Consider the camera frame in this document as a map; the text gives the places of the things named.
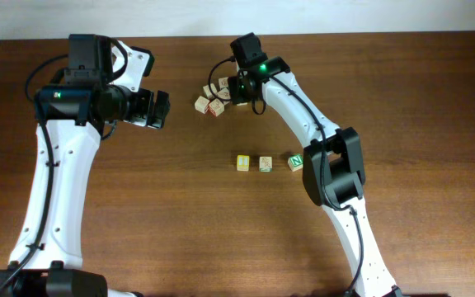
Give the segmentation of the yellow letter wooden block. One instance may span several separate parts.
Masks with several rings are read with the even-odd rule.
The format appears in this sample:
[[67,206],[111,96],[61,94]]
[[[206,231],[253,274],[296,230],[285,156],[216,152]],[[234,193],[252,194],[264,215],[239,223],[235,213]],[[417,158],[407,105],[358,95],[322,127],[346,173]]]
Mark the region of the yellow letter wooden block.
[[247,172],[250,167],[250,157],[248,155],[237,156],[237,170],[240,172]]

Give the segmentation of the teal sided picture block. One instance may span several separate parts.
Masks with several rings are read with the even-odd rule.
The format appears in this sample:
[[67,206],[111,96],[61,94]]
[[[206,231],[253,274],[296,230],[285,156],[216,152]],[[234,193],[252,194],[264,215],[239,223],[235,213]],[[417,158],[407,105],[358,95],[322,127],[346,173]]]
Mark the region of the teal sided picture block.
[[272,157],[260,156],[259,157],[259,171],[260,172],[271,172],[272,170],[273,170]]

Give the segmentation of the green letter N block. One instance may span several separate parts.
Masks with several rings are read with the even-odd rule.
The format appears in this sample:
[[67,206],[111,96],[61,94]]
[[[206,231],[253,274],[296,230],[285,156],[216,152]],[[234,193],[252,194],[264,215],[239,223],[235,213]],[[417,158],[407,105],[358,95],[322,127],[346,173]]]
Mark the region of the green letter N block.
[[297,153],[294,155],[291,155],[288,158],[288,166],[292,172],[296,172],[300,169],[303,168],[303,157]]

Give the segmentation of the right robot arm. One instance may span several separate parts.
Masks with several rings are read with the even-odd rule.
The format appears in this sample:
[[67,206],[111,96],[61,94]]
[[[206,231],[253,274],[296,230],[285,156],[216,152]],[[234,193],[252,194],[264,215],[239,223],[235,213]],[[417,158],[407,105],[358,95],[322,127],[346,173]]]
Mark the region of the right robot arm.
[[303,147],[303,185],[311,201],[331,220],[352,280],[346,296],[400,296],[370,227],[360,137],[342,129],[313,104],[280,57],[238,62],[230,83],[234,101],[262,101],[273,108]]

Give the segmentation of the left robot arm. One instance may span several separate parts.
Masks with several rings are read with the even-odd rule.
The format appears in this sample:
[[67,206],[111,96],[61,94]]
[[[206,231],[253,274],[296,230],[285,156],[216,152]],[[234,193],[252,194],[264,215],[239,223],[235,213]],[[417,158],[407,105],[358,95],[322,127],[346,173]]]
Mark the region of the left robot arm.
[[161,129],[166,92],[142,88],[155,58],[104,35],[72,34],[67,65],[28,95],[37,121],[35,175],[20,236],[0,270],[0,296],[112,296],[106,278],[82,269],[88,178],[120,122]]

